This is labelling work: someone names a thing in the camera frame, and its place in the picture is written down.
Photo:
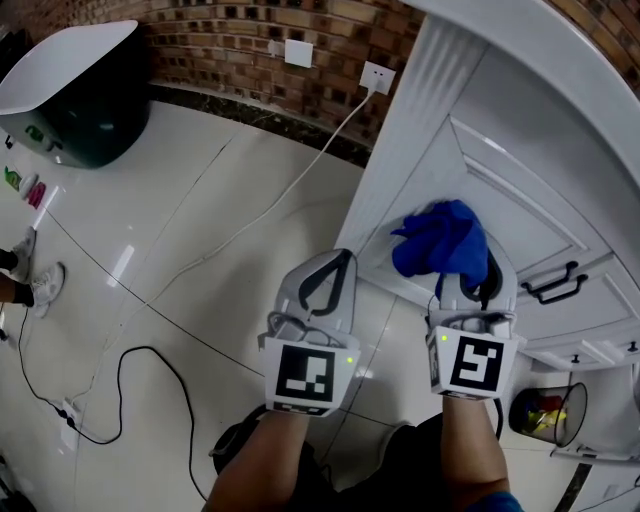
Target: white tile floor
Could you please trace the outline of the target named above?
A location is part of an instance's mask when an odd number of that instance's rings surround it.
[[[239,123],[159,103],[134,146],[98,171],[55,166],[19,144],[1,150],[3,162],[22,174],[37,171],[48,189],[46,209],[35,211],[0,183],[0,247],[11,247],[27,225],[37,225],[35,269],[55,260],[68,269],[47,317],[30,315],[25,325],[24,360],[34,387],[56,401],[87,389],[102,351],[141,299],[262,213],[315,154]],[[130,347],[156,347],[190,391],[193,469],[208,492],[215,479],[208,451],[263,401],[256,335],[280,280],[333,246],[361,173],[323,156],[271,215],[136,315],[104,358],[85,427],[96,436],[114,434],[118,358]],[[14,338],[24,311],[4,308],[0,321]],[[359,282],[353,333],[363,355],[343,410],[314,420],[309,433],[318,458],[333,466],[338,487],[375,467],[389,425],[417,423],[441,409],[429,392],[419,308]],[[529,367],[518,360],[513,391],[567,379],[549,380]],[[0,346],[0,451],[40,512],[200,509],[187,472],[190,425],[178,382],[151,353],[127,356],[122,374],[121,439],[108,447],[80,441],[72,450],[62,443],[55,413],[30,394],[15,349]],[[553,510],[575,464],[550,459],[549,445],[508,427],[502,445],[524,508]]]

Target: forearm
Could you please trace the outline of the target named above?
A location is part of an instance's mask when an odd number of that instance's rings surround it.
[[[284,508],[295,489],[308,426],[309,418],[299,414],[267,413],[216,480],[205,510]]]
[[[442,469],[456,509],[509,491],[507,464],[483,402],[444,397]]]

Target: white cable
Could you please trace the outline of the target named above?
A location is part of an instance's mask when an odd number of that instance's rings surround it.
[[[251,222],[249,222],[249,224],[246,224],[244,227],[242,227],[240,230],[236,231],[229,239],[227,239],[226,242],[223,242],[222,244],[220,244],[218,247],[216,247],[213,251],[211,251],[208,254],[205,254],[204,256],[201,256],[200,258],[198,258],[197,260],[189,263],[188,265],[182,267],[178,273],[176,275],[174,275],[171,279],[169,279],[169,281],[167,282],[167,284],[165,284],[162,289],[151,299],[148,300],[147,302],[145,302],[144,304],[142,304],[138,309],[136,309],[130,316],[129,318],[127,318],[127,320],[124,322],[124,324],[122,324],[122,330],[120,331],[120,334],[118,335],[118,337],[113,341],[113,343],[111,343],[111,345],[109,345],[103,352],[102,355],[100,356],[100,359],[98,361],[98,366],[96,368],[95,373],[93,374],[93,377],[91,378],[91,383],[89,385],[89,389],[87,389],[86,391],[83,391],[82,393],[77,394],[76,396],[74,396],[71,399],[71,404],[73,405],[75,403],[75,401],[80,398],[81,396],[84,396],[88,393],[91,392],[91,390],[93,389],[93,385],[96,381],[96,378],[98,377],[98,374],[100,373],[100,369],[102,368],[102,361],[104,360],[104,356],[107,352],[109,352],[109,350],[111,350],[119,341],[120,338],[122,338],[122,335],[124,334],[125,329],[127,328],[127,324],[129,323],[129,321],[136,316],[140,311],[142,311],[144,308],[146,308],[148,305],[152,304],[153,302],[155,302],[156,300],[158,300],[160,298],[160,296],[167,290],[167,288],[169,288],[176,279],[178,279],[182,274],[184,274],[185,272],[188,272],[191,269],[196,268],[199,265],[202,265],[203,263],[205,263],[206,261],[210,260],[211,258],[213,258],[214,256],[216,256],[219,252],[221,252],[225,247],[227,247],[231,242],[233,242],[236,238],[238,238],[242,233],[244,233],[247,229],[249,229],[250,227],[254,226],[256,223],[260,222],[262,219],[264,219],[267,215],[269,215],[269,213],[271,213],[273,211],[273,209],[278,206],[280,204],[280,202],[285,198],[285,196],[291,192],[291,189],[293,189],[299,182],[300,180],[302,180],[302,178],[304,178],[306,176],[306,174],[311,170],[311,168],[315,165],[315,163],[318,161],[318,159],[324,154],[324,152],[327,150],[327,148],[329,147],[329,144],[331,144],[333,142],[333,139],[336,138],[336,136],[338,135],[338,133],[340,133],[340,130],[342,130],[342,128],[344,128],[344,126],[351,120],[351,118],[356,115],[356,113],[362,108],[364,107],[364,105],[367,103],[367,101],[369,101],[369,99],[371,98],[371,96],[373,96],[373,94],[375,93],[375,89],[369,89],[369,92],[367,93],[367,97],[362,100],[362,102],[353,109],[353,111],[345,118],[344,121],[342,121],[342,124],[340,124],[340,126],[338,126],[338,128],[336,129],[335,132],[333,132],[333,135],[329,138],[329,140],[327,141],[327,143],[324,145],[324,147],[320,150],[320,153],[318,153],[316,155],[316,157],[312,160],[312,162],[308,165],[308,167],[302,171],[302,173],[300,173],[300,176],[298,176],[295,180],[293,180],[291,182],[291,184],[284,189],[284,192],[282,192],[280,194],[280,196],[278,197],[278,199],[276,199],[273,204],[271,206],[269,206],[269,208],[267,208],[260,216],[256,217],[255,219],[253,219]]]

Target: trash bin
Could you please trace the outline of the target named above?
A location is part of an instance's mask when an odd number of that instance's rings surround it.
[[[511,404],[509,426],[519,434],[568,446],[578,435],[587,412],[587,388],[578,383],[521,391]]]
[[[70,27],[40,42],[0,84],[0,127],[57,164],[96,168],[118,158],[148,119],[137,27]]]

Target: black cabinet handle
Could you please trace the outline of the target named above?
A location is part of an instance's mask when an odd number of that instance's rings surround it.
[[[539,286],[538,288],[533,288],[531,286],[531,283],[522,283],[522,287],[525,290],[527,290],[527,293],[529,295],[538,299],[538,302],[543,306],[546,304],[553,304],[555,302],[560,302],[561,300],[568,299],[569,297],[573,297],[574,295],[578,295],[580,293],[580,290],[582,289],[582,285],[585,283],[587,279],[589,279],[589,276],[587,274],[580,274],[578,277],[576,277],[576,287],[570,292],[560,294],[556,297],[551,297],[550,299],[543,299],[542,294],[548,291],[551,291],[555,288],[558,288],[563,284],[568,283],[571,280],[571,274],[576,268],[578,268],[578,262],[570,261],[566,265],[566,273],[564,277],[561,277],[557,281],[553,281],[551,283]]]

